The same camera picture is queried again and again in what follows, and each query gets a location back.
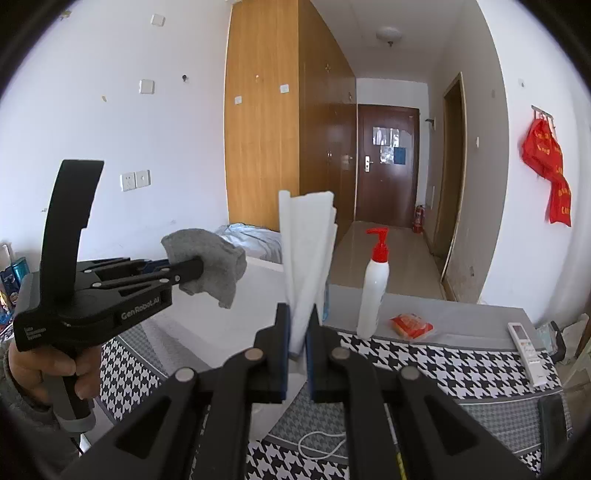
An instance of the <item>gray sleeve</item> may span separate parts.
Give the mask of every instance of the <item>gray sleeve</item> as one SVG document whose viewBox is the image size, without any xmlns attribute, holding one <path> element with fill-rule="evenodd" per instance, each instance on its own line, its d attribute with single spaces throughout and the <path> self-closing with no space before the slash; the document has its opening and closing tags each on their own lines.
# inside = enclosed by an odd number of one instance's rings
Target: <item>gray sleeve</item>
<svg viewBox="0 0 591 480">
<path fill-rule="evenodd" d="M 39 405 L 19 392 L 8 366 L 9 344 L 0 345 L 0 400 L 11 412 L 16 428 L 34 456 L 59 473 L 78 458 L 78 450 L 60 429 L 51 407 Z"/>
</svg>

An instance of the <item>orange snack package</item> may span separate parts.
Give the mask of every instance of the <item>orange snack package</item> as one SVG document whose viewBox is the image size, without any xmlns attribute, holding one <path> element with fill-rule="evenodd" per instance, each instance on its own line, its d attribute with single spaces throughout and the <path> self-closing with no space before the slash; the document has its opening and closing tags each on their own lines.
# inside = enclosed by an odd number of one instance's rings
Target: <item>orange snack package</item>
<svg viewBox="0 0 591 480">
<path fill-rule="evenodd" d="M 417 340 L 433 330 L 433 325 L 414 313 L 403 313 L 390 320 L 392 328 L 404 340 Z"/>
</svg>

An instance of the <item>wooden wardrobe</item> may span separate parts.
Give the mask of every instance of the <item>wooden wardrobe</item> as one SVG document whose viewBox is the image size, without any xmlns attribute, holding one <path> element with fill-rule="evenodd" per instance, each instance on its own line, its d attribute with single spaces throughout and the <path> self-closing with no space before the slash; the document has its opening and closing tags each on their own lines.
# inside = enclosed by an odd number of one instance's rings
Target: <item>wooden wardrobe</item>
<svg viewBox="0 0 591 480">
<path fill-rule="evenodd" d="M 355 208 L 355 76 L 310 0 L 233 6 L 225 95 L 230 222 L 278 231 L 279 190 L 330 190 L 340 239 Z"/>
</svg>

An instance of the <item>air conditioner remote control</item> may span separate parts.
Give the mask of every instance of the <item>air conditioner remote control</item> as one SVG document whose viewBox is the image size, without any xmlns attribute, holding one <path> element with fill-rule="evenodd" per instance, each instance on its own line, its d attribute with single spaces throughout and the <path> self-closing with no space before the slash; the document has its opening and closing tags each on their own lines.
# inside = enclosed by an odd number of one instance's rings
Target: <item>air conditioner remote control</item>
<svg viewBox="0 0 591 480">
<path fill-rule="evenodd" d="M 534 387 L 541 387 L 548 383 L 546 371 L 542 364 L 542 358 L 538 352 L 535 351 L 534 344 L 531 343 L 530 337 L 520 323 L 508 323 L 509 333 L 515 342 L 515 346 L 519 350 L 521 360 L 525 366 L 527 377 L 530 379 Z"/>
</svg>

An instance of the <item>human hand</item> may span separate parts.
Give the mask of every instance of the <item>human hand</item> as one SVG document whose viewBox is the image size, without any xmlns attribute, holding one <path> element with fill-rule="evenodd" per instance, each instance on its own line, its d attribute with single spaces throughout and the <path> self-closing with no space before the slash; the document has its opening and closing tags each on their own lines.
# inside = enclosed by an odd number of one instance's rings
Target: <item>human hand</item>
<svg viewBox="0 0 591 480">
<path fill-rule="evenodd" d="M 8 347 L 8 364 L 13 379 L 29 398 L 50 405 L 51 400 L 43 386 L 41 374 L 58 377 L 76 374 L 76 395 L 82 400 L 94 398 L 100 392 L 100 353 L 101 347 L 95 346 L 84 350 L 73 360 L 64 352 L 50 346 L 19 352 L 17 344 L 12 341 Z"/>
</svg>

